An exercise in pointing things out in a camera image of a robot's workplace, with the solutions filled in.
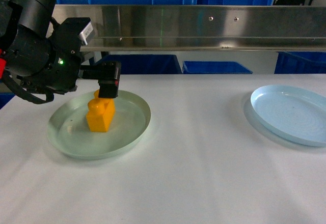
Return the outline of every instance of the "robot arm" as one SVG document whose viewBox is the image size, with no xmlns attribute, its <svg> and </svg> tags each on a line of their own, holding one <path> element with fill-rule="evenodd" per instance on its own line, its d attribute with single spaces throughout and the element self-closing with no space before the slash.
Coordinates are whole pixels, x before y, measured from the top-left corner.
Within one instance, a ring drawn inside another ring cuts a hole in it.
<svg viewBox="0 0 326 224">
<path fill-rule="evenodd" d="M 16 95 L 33 103 L 53 100 L 53 94 L 76 90 L 78 78 L 98 79 L 100 97 L 115 98 L 121 65 L 81 66 L 81 45 L 94 30 L 90 18 L 68 18 L 58 24 L 52 13 L 56 0 L 0 0 L 0 63 L 2 80 Z M 53 33 L 46 38 L 50 22 Z M 12 75 L 21 80 L 20 85 Z M 46 100 L 30 91 L 46 94 Z"/>
</svg>

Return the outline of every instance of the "clear plate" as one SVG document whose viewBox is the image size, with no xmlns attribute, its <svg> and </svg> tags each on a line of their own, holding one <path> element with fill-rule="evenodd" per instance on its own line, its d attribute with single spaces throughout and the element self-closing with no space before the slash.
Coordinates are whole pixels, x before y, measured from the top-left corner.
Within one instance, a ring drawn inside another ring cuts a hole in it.
<svg viewBox="0 0 326 224">
<path fill-rule="evenodd" d="M 108 132 L 91 132 L 86 121 L 87 104 L 93 92 L 62 105 L 50 118 L 47 137 L 62 153 L 79 159 L 102 159 L 134 146 L 149 125 L 151 111 L 136 94 L 119 91 L 116 113 Z"/>
<path fill-rule="evenodd" d="M 251 104 L 260 123 L 278 136 L 298 144 L 326 146 L 326 97 L 271 85 L 255 90 Z"/>
</svg>

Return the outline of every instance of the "yellow toy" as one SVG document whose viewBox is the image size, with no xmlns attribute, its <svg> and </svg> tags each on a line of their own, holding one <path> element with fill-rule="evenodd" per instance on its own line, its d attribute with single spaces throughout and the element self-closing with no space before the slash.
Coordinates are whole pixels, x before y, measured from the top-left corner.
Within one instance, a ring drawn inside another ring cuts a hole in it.
<svg viewBox="0 0 326 224">
<path fill-rule="evenodd" d="M 99 98 L 98 93 L 99 90 L 94 93 L 94 99 L 88 103 L 86 119 L 91 132 L 107 132 L 116 111 L 114 100 Z"/>
</svg>

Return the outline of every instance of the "light blue plate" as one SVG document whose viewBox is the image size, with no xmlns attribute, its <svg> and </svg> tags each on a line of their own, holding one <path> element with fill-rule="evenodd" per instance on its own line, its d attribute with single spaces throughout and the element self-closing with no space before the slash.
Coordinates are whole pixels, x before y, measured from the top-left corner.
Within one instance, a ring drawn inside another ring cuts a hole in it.
<svg viewBox="0 0 326 224">
<path fill-rule="evenodd" d="M 251 95 L 257 119 L 292 142 L 326 147 L 326 97 L 281 85 L 260 87 Z"/>
</svg>

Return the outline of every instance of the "white tabletop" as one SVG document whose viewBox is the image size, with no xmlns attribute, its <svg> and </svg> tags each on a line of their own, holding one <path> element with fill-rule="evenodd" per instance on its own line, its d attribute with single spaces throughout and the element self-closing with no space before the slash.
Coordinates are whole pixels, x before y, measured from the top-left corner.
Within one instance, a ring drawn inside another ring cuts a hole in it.
<svg viewBox="0 0 326 224">
<path fill-rule="evenodd" d="M 258 87 L 326 96 L 326 75 L 122 75 L 152 113 L 142 140 L 112 158 L 57 151 L 47 122 L 78 89 L 0 110 L 0 223 L 326 223 L 326 148 L 293 144 L 252 117 Z"/>
</svg>

